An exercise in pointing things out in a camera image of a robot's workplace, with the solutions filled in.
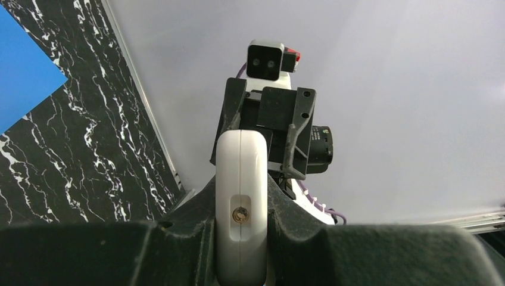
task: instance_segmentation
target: bolt hole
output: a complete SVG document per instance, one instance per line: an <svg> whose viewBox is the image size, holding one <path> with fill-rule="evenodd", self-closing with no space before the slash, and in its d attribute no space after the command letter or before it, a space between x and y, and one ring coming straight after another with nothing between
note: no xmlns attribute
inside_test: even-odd
<svg viewBox="0 0 505 286"><path fill-rule="evenodd" d="M158 222L158 226L161 227L161 229L167 229L173 226L173 222L169 221Z"/></svg>

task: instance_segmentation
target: white backdrop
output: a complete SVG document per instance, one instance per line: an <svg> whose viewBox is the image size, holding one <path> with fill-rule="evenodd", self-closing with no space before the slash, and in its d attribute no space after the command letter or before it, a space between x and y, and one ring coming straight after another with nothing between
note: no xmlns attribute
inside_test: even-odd
<svg viewBox="0 0 505 286"><path fill-rule="evenodd" d="M210 158L226 79L255 38L302 53L336 139L307 186L350 223L505 203L505 1L108 0L186 189Z"/></svg>

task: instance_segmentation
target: black camera face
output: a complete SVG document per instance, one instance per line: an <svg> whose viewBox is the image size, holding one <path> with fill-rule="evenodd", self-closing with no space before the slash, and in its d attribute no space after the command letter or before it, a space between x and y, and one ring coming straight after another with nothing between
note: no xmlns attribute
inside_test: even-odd
<svg viewBox="0 0 505 286"><path fill-rule="evenodd" d="M255 79L278 80L282 65L279 48L270 46L249 46L247 51L247 76Z"/></svg>

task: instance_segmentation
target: blue square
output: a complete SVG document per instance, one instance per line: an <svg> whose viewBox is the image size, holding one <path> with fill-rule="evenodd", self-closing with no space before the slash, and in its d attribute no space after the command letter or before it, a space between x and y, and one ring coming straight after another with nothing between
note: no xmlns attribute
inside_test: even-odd
<svg viewBox="0 0 505 286"><path fill-rule="evenodd" d="M67 78L0 5L0 134Z"/></svg>

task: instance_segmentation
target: screw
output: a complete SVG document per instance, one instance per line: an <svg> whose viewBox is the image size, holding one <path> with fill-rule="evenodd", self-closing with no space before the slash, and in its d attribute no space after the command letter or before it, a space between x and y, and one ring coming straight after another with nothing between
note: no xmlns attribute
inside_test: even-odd
<svg viewBox="0 0 505 286"><path fill-rule="evenodd" d="M238 223L244 223L249 220L249 211L243 207L237 207L233 211L233 220Z"/></svg>

